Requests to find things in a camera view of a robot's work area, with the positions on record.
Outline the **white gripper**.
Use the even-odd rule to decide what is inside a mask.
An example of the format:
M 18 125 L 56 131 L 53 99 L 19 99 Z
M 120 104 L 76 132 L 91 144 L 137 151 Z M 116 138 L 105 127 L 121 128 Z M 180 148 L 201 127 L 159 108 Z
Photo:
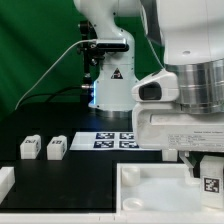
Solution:
M 177 111 L 172 103 L 137 103 L 132 126 L 142 149 L 180 151 L 191 177 L 197 161 L 189 151 L 224 151 L 224 113 L 194 115 Z

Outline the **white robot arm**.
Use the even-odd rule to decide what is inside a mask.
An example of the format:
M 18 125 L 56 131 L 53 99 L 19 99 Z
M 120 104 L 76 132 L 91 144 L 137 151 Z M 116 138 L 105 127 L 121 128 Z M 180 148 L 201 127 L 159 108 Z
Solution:
M 200 176 L 224 176 L 224 0 L 137 0 L 164 67 L 132 89 L 135 140 L 177 150 Z

